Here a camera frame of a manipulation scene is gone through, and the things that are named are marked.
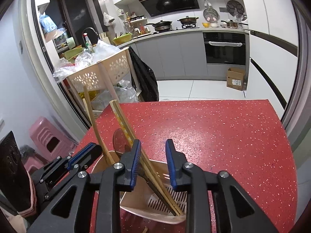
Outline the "dark translucent plastic spoon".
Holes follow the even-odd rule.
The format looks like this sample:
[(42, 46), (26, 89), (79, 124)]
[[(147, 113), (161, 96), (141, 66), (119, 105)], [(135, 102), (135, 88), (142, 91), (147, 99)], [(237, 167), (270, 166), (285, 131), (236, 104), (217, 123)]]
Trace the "dark translucent plastic spoon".
[(122, 131), (122, 129), (118, 128), (113, 133), (112, 138), (113, 149), (120, 159), (121, 156), (125, 153), (125, 149), (127, 144), (127, 139)]

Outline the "plain bamboo chopstick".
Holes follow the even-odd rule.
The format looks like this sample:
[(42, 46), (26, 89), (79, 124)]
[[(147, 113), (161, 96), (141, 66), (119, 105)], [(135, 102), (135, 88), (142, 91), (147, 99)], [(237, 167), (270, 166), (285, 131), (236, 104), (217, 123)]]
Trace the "plain bamboo chopstick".
[[(136, 135), (129, 125), (128, 119), (126, 118), (124, 112), (121, 109), (121, 106), (117, 100), (112, 100), (110, 102), (110, 106), (116, 116), (120, 128), (122, 129), (128, 143), (130, 146), (133, 145)], [(146, 155), (143, 148), (141, 149), (141, 159), (140, 163), (142, 165), (142, 177), (147, 182), (148, 186), (153, 190), (153, 192), (158, 196), (158, 198), (162, 201), (164, 205), (168, 208), (168, 210), (174, 216), (182, 216), (183, 212), (178, 206), (178, 204), (174, 201), (166, 187), (164, 186), (162, 180), (160, 179), (158, 173), (153, 167), (151, 161)]]

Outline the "beige plastic storage cart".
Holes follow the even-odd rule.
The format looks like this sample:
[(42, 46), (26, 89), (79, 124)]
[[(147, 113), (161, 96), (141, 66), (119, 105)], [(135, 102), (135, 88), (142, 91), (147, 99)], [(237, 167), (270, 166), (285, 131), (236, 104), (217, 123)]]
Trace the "beige plastic storage cart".
[(79, 110), (89, 120), (83, 103), (87, 86), (93, 109), (104, 110), (109, 101), (118, 99), (121, 103), (139, 101), (141, 93), (133, 68), (129, 49), (119, 49), (112, 45), (96, 46), (94, 53), (84, 50), (75, 63), (62, 58), (54, 69), (53, 77), (70, 91)]

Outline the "black hanging bag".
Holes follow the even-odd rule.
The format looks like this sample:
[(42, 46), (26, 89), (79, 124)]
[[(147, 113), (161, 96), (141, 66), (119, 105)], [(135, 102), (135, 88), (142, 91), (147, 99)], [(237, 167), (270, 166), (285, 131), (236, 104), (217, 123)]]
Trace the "black hanging bag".
[(140, 97), (144, 102), (158, 102), (159, 90), (153, 70), (140, 59), (132, 47), (129, 47), (129, 53), (141, 90)]

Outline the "cardboard box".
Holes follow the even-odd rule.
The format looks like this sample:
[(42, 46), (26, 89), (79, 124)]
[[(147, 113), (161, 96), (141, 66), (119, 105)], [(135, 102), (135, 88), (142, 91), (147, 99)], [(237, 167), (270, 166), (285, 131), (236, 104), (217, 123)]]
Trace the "cardboard box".
[(227, 87), (242, 91), (244, 87), (245, 74), (245, 70), (241, 68), (230, 67), (227, 71)]

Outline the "black built-in oven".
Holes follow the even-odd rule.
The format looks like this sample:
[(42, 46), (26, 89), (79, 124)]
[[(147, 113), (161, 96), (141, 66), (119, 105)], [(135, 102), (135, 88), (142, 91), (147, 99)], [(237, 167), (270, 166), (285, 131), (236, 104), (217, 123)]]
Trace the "black built-in oven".
[(245, 34), (204, 32), (204, 48), (208, 64), (245, 65)]

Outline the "black wok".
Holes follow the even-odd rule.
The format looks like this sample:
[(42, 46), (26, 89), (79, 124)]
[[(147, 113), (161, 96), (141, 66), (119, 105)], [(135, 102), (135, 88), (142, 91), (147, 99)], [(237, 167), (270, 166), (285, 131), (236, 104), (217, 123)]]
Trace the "black wok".
[(156, 32), (166, 32), (172, 30), (172, 21), (159, 21), (158, 23), (146, 23), (151, 25)]

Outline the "brown cooking pot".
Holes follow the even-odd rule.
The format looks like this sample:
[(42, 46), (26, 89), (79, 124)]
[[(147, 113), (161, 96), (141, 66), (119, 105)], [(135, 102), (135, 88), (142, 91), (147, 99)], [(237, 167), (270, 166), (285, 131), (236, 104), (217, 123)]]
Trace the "brown cooking pot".
[(196, 28), (198, 17), (189, 17), (181, 18), (178, 21), (181, 23), (182, 28)]

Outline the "small saucepan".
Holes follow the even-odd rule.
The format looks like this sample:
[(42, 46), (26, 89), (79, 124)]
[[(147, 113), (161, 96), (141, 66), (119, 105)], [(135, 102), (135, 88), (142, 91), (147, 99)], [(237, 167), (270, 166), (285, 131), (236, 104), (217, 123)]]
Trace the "small saucepan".
[(228, 21), (221, 20), (221, 22), (225, 24), (226, 28), (239, 28), (240, 26), (242, 27), (243, 25), (248, 26), (248, 24), (241, 23), (241, 22), (234, 22), (233, 20), (228, 20)]

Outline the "round hanging strainer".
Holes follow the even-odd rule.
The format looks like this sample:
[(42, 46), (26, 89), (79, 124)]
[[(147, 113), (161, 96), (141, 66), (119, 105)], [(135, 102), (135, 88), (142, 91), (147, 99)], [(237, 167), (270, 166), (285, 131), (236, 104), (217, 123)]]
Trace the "round hanging strainer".
[(205, 9), (203, 11), (203, 16), (208, 23), (217, 23), (219, 19), (218, 12), (212, 7), (209, 0), (204, 0)]

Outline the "black hanging pan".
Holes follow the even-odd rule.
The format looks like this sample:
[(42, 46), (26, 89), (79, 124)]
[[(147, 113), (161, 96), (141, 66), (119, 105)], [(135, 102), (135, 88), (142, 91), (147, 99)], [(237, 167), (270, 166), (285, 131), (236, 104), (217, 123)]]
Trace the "black hanging pan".
[(241, 18), (245, 14), (243, 5), (236, 0), (229, 0), (226, 8), (228, 13), (233, 17)]

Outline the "white refrigerator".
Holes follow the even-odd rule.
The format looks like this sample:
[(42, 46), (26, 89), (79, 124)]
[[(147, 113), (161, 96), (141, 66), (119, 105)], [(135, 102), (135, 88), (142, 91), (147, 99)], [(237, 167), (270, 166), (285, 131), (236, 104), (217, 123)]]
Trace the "white refrigerator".
[(291, 0), (243, 0), (250, 30), (247, 99), (267, 99), (282, 118), (298, 64), (297, 18)]

